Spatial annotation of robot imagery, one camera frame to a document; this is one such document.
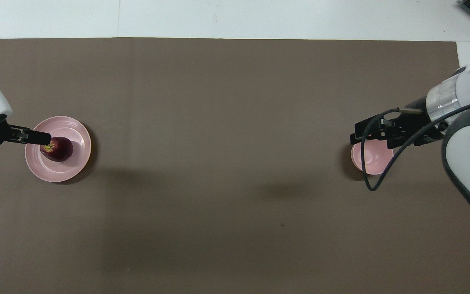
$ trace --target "plate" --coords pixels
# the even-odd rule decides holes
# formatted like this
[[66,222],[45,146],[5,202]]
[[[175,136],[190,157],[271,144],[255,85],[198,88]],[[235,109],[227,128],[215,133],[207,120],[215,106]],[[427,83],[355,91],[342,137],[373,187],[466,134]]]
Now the plate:
[[90,134],[82,123],[71,117],[55,116],[39,123],[34,131],[49,133],[52,137],[63,136],[73,145],[72,155],[63,162],[46,158],[39,151],[39,145],[25,145],[24,158],[28,168],[36,177],[56,183],[71,179],[82,171],[92,149]]
[[[367,140],[364,143],[364,161],[366,162],[367,174],[380,175],[386,169],[391,158],[393,158],[393,150],[388,149],[386,140]],[[353,145],[351,148],[351,160],[357,169],[362,171],[360,143]]]

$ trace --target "brown table surface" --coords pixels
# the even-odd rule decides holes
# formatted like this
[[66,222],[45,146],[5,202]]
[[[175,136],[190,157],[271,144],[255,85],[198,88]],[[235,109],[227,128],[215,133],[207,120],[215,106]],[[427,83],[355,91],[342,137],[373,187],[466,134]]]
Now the brown table surface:
[[0,146],[0,292],[470,292],[440,143],[369,192],[348,142],[457,67],[451,42],[0,40],[9,123],[93,140],[63,184]]

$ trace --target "black cable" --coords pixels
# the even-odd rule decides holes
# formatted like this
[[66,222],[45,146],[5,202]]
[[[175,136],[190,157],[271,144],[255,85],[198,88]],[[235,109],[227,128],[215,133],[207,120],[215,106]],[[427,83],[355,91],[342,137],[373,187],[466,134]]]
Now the black cable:
[[366,142],[366,138],[367,136],[369,136],[369,131],[371,130],[371,127],[373,127],[373,124],[378,122],[380,119],[382,119],[384,117],[384,115],[386,114],[389,114],[391,112],[398,112],[399,111],[399,108],[393,108],[393,109],[390,109],[390,110],[387,110],[387,111],[384,111],[382,112],[381,114],[375,116],[374,119],[372,119],[366,126],[366,128],[364,129],[364,133],[362,134],[362,141],[361,141],[361,146],[360,146],[360,151],[361,151],[361,159],[362,159],[362,176],[364,177],[364,182],[366,182],[366,186],[367,188],[370,190],[370,191],[376,191],[378,189],[378,187],[380,187],[380,184],[382,184],[382,181],[384,180],[384,178],[386,177],[386,175],[388,174],[388,171],[389,169],[391,168],[391,166],[393,165],[393,163],[395,162],[395,160],[397,160],[397,158],[400,156],[400,154],[402,153],[402,151],[404,149],[406,149],[409,145],[411,145],[415,140],[416,138],[422,136],[425,132],[427,132],[430,128],[434,127],[436,124],[438,124],[439,122],[449,118],[449,117],[452,117],[453,115],[457,115],[459,114],[460,112],[463,112],[465,110],[468,110],[470,108],[470,104],[467,105],[467,106],[464,106],[464,107],[460,107],[456,110],[453,110],[452,112],[449,112],[448,114],[438,118],[438,119],[435,119],[434,121],[431,121],[430,123],[428,123],[427,125],[425,125],[423,128],[421,128],[420,130],[418,130],[418,132],[414,133],[412,136],[409,137],[409,139],[407,139],[407,141],[405,141],[403,143],[403,145],[400,147],[400,149],[398,149],[398,151],[395,153],[395,155],[393,156],[393,158],[391,158],[391,160],[389,161],[388,165],[386,166],[386,168],[384,169],[384,172],[382,173],[382,175],[380,175],[380,178],[378,179],[377,183],[375,184],[375,186],[373,188],[371,188],[371,184],[369,184],[369,180],[368,180],[368,177],[367,177],[367,173],[366,173],[366,163],[364,162],[364,143]]

